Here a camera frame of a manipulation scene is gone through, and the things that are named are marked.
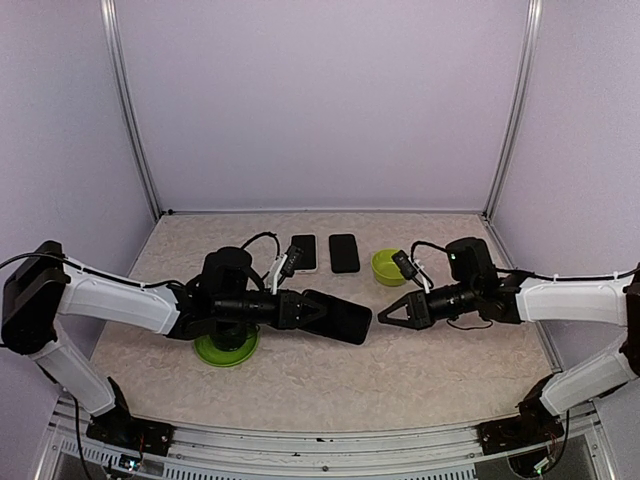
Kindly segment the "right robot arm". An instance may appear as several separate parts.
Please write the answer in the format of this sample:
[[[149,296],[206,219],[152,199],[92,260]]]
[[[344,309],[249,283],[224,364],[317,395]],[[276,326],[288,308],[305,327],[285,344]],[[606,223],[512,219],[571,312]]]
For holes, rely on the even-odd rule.
[[[423,286],[382,310],[382,324],[424,330],[441,320],[475,312],[489,323],[541,321],[610,324],[624,334],[578,365],[538,382],[518,406],[511,433],[535,442],[557,417],[587,400],[639,377],[639,271],[587,277],[543,276],[495,266],[486,242],[476,237],[442,247],[454,284]]]

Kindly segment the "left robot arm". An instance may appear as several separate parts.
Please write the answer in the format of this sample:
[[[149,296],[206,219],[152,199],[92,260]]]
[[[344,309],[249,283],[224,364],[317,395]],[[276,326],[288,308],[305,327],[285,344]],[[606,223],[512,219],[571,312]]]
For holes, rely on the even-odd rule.
[[[143,283],[95,270],[66,256],[55,241],[13,260],[19,266],[2,294],[4,346],[32,359],[121,445],[139,436],[139,421],[118,385],[55,326],[57,317],[97,318],[191,341],[231,326],[299,329],[326,313],[301,293],[266,286],[251,255],[239,247],[208,254],[201,273],[187,283]]]

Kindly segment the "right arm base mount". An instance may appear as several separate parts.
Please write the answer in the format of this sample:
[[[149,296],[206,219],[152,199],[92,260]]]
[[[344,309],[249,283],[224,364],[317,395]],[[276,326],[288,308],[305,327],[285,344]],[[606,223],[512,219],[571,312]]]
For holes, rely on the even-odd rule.
[[[538,381],[517,405],[518,414],[480,423],[477,433],[484,455],[516,450],[562,437],[565,433],[558,414],[543,406],[543,388],[551,375]]]

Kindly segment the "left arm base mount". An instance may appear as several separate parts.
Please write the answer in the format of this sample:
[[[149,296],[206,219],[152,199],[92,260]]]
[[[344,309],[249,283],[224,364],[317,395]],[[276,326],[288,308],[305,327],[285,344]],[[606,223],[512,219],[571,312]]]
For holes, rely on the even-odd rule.
[[[168,423],[133,416],[119,385],[111,377],[107,380],[115,394],[114,406],[106,413],[90,416],[87,437],[141,454],[166,457],[175,428]]]

